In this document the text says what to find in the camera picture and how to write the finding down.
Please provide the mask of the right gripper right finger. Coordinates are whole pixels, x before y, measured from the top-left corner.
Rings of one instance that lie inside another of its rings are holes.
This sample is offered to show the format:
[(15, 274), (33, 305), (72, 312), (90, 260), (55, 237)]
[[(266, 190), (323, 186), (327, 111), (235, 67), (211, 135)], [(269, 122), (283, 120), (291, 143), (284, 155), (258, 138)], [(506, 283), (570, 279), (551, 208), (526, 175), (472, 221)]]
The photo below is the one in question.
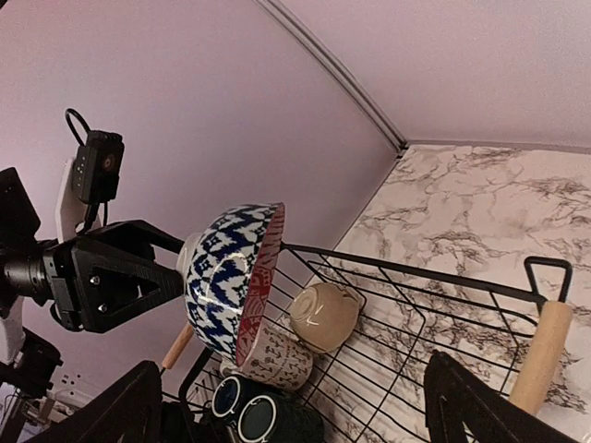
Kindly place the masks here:
[(572, 442), (559, 430), (502, 398), (444, 352), (434, 352), (424, 374), (426, 426), (432, 442)]

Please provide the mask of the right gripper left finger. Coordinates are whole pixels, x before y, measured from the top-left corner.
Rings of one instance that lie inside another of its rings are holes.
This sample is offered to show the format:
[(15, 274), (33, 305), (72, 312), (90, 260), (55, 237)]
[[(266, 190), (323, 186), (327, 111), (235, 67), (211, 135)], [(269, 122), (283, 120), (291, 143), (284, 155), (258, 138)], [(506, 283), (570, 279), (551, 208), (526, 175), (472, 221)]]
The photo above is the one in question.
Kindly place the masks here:
[(157, 442), (162, 415), (159, 367), (144, 360), (32, 442)]

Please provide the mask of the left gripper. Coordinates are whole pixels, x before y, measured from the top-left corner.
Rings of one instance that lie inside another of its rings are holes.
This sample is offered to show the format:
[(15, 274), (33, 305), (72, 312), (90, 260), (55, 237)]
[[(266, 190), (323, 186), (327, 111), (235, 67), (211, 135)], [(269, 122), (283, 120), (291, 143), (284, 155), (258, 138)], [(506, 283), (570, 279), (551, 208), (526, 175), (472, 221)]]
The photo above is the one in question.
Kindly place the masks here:
[(178, 254), (183, 244), (143, 220), (114, 222), (64, 243), (41, 241), (52, 316), (70, 331), (105, 333), (176, 299), (182, 277), (158, 264), (153, 248)]

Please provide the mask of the dark blue cup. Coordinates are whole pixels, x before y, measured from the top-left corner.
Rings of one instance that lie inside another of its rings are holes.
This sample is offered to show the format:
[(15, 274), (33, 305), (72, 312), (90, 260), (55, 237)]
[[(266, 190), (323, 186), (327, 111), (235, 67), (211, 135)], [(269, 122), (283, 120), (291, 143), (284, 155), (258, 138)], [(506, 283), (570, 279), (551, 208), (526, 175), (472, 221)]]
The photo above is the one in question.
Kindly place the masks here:
[(223, 379), (213, 393), (213, 415), (224, 420), (235, 419), (244, 405), (253, 398), (257, 383), (248, 378), (231, 375)]

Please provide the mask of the blue patterned bowl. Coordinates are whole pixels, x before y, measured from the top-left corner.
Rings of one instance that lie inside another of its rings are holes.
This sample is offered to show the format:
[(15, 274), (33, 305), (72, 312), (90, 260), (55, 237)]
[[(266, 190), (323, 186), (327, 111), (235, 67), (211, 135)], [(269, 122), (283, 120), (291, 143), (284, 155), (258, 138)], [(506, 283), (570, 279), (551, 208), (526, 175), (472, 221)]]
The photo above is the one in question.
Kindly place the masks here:
[(188, 324), (204, 345), (242, 365), (254, 346), (283, 240), (282, 202), (244, 204), (186, 241)]

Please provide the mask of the dark teal cup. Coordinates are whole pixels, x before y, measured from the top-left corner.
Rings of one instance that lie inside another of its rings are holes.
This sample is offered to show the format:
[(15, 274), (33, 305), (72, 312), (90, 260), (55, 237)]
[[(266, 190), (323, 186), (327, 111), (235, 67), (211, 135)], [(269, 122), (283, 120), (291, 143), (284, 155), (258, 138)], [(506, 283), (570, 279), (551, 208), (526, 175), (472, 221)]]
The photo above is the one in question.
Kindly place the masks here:
[(249, 401), (237, 425), (242, 442), (323, 442), (324, 421), (314, 409), (278, 394), (263, 394)]

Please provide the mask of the beige bowl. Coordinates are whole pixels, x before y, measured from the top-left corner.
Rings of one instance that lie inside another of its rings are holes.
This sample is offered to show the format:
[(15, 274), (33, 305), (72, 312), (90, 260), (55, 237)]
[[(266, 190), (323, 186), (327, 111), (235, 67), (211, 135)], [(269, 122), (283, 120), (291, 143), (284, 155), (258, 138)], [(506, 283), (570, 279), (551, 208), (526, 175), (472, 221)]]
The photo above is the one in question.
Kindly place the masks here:
[(339, 286), (318, 282), (301, 291), (289, 307), (290, 327), (314, 353), (330, 353), (352, 334), (360, 299)]

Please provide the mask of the floral glass mug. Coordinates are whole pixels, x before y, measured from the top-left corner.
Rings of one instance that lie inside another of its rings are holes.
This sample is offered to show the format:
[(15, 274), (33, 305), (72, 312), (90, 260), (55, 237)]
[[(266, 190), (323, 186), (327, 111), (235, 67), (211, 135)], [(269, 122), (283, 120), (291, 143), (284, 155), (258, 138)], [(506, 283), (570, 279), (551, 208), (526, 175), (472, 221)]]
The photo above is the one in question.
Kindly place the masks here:
[(224, 377), (240, 375), (284, 391), (297, 391), (308, 381), (313, 353), (274, 327), (260, 327), (254, 345), (242, 365), (227, 359), (220, 363)]

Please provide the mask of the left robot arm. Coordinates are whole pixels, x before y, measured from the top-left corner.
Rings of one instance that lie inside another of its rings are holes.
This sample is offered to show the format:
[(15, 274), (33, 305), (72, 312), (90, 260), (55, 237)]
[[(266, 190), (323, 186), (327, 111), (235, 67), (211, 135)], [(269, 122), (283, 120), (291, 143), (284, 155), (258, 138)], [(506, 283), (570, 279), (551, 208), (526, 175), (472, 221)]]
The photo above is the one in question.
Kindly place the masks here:
[(105, 333), (179, 297), (183, 278), (155, 261), (183, 242), (143, 220), (120, 221), (60, 243), (35, 238), (40, 219), (10, 167), (1, 172), (1, 379), (29, 399), (52, 388), (63, 362), (48, 341), (22, 325), (29, 297), (52, 304), (67, 330)]

